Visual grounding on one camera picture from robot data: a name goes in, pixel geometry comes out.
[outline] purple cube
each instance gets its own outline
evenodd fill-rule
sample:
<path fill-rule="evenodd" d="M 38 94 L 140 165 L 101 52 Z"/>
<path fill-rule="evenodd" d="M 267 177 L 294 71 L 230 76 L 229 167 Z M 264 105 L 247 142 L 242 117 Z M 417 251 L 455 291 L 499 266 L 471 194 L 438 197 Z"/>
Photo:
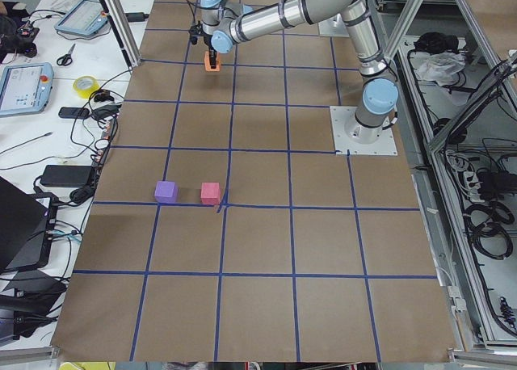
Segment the purple cube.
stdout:
<path fill-rule="evenodd" d="M 159 203 L 176 203 L 178 198 L 178 186 L 175 182 L 157 182 L 154 190 L 154 198 Z"/>

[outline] orange object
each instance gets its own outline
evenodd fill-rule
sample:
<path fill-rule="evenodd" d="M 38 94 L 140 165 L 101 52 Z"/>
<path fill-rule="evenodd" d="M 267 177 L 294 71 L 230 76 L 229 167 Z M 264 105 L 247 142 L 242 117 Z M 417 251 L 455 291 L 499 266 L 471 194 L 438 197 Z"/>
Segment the orange object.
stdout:
<path fill-rule="evenodd" d="M 217 54 L 216 58 L 216 67 L 213 68 L 210 66 L 210 52 L 205 51 L 204 52 L 204 69 L 206 71 L 221 71 L 221 57 L 219 54 Z"/>

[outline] tape roll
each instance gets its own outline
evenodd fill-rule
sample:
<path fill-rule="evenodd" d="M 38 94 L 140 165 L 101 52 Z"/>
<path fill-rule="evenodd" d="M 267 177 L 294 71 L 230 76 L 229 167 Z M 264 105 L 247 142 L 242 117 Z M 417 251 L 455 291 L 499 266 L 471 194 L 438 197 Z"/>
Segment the tape roll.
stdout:
<path fill-rule="evenodd" d="M 77 78 L 74 81 L 74 90 L 77 91 L 79 96 L 84 99 L 89 99 L 91 93 L 100 89 L 97 79 L 86 75 L 84 77 Z"/>

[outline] foam block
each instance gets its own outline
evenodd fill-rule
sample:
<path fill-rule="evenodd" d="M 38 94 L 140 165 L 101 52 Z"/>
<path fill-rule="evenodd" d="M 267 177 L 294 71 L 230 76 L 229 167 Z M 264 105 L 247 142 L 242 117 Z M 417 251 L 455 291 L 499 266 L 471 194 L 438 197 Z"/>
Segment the foam block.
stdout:
<path fill-rule="evenodd" d="M 160 181 L 156 183 L 154 198 L 160 203 L 176 203 L 178 186 L 175 182 Z"/>
<path fill-rule="evenodd" d="M 201 203 L 212 206 L 221 202 L 219 183 L 201 183 Z"/>

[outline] power adapter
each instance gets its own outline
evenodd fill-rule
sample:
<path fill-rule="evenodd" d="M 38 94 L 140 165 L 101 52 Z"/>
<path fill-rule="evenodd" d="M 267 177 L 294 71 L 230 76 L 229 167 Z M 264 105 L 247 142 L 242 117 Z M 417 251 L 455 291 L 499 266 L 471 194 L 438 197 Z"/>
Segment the power adapter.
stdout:
<path fill-rule="evenodd" d="M 91 111 L 91 118 L 96 121 L 105 120 L 108 117 L 116 116 L 119 113 L 120 105 L 104 105 Z"/>

